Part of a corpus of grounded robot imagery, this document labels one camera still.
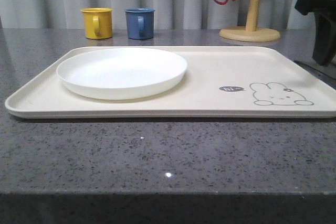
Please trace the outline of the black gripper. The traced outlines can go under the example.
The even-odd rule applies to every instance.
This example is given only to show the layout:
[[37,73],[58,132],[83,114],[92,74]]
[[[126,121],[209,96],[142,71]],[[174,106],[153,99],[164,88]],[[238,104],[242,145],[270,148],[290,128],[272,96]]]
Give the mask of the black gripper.
[[302,15],[314,12],[316,39],[312,57],[319,65],[327,66],[335,56],[335,0],[297,0],[295,9]]

